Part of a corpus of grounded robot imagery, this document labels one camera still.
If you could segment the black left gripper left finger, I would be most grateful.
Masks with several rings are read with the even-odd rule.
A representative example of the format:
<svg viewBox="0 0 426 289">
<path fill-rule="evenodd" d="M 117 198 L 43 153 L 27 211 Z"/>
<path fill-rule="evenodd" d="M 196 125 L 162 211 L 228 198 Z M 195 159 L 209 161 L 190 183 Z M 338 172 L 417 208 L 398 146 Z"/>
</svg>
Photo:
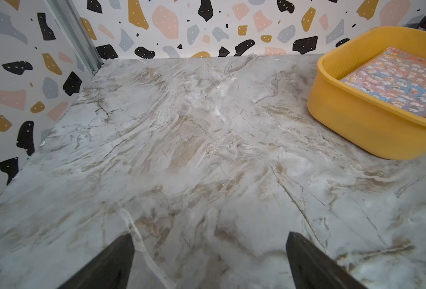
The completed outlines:
<svg viewBox="0 0 426 289">
<path fill-rule="evenodd" d="M 119 236 L 59 289 L 125 289 L 134 254 L 132 236 Z"/>
</svg>

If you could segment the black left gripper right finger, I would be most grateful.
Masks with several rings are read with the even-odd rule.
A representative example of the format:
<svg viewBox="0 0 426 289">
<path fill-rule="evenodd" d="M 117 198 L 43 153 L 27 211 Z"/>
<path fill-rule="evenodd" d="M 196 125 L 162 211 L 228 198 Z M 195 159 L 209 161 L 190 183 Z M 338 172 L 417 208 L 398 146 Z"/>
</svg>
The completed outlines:
<svg viewBox="0 0 426 289">
<path fill-rule="evenodd" d="M 290 232 L 286 254 L 297 289 L 366 289 L 298 232 Z"/>
</svg>

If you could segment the yellow plastic storage box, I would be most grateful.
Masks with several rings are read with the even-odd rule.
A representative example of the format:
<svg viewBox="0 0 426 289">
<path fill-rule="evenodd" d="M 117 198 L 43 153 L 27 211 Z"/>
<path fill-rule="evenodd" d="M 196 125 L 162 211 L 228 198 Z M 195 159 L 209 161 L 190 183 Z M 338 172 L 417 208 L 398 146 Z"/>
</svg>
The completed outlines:
<svg viewBox="0 0 426 289">
<path fill-rule="evenodd" d="M 412 160 L 426 153 L 426 118 L 340 81 L 389 46 L 426 59 L 426 31 L 380 26 L 323 55 L 307 107 L 317 121 L 367 152 Z"/>
</svg>

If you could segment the red blue cat sticker sheet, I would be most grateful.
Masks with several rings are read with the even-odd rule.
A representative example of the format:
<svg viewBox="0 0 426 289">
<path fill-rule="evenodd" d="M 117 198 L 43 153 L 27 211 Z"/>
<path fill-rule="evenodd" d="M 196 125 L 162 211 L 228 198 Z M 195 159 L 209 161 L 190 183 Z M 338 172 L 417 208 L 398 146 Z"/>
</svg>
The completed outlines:
<svg viewBox="0 0 426 289">
<path fill-rule="evenodd" d="M 342 83 L 426 117 L 426 59 L 389 47 L 345 76 Z"/>
</svg>

